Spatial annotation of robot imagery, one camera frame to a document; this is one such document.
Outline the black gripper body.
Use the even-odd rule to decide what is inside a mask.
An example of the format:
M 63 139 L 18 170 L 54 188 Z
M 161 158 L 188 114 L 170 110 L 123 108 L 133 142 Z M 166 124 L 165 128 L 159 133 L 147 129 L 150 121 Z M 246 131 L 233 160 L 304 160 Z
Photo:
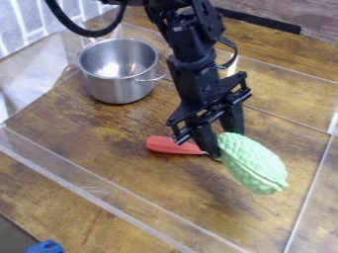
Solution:
M 220 121 L 228 108 L 237 104 L 244 107 L 252 89 L 245 71 L 222 78 L 214 62 L 184 64 L 172 57 L 169 71 L 181 102 L 169 117 L 168 126 L 173 130 L 174 142 L 184 144 L 193 138 L 197 127 Z

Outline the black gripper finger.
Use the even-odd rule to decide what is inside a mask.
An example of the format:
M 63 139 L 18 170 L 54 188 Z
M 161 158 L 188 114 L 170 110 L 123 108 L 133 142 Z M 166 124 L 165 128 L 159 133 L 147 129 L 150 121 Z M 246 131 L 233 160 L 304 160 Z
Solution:
M 228 108 L 220 121 L 225 131 L 245 134 L 245 112 L 242 104 L 233 105 Z
M 221 150 L 218 147 L 218 138 L 212 125 L 198 126 L 192 134 L 200 149 L 205 151 L 210 157 L 220 158 Z

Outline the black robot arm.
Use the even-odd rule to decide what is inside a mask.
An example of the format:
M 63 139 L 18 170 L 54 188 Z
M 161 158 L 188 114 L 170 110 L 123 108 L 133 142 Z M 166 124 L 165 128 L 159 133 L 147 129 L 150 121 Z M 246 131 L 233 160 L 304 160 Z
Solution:
M 181 103 L 168 125 L 178 144 L 193 140 L 212 157 L 221 156 L 212 124 L 220 122 L 230 132 L 245 132 L 242 103 L 252 96 L 248 73 L 222 78 L 220 71 L 233 63 L 218 64 L 214 46 L 222 42 L 222 15 L 209 0 L 99 0 L 105 4 L 142 6 L 173 50 L 169 71 Z

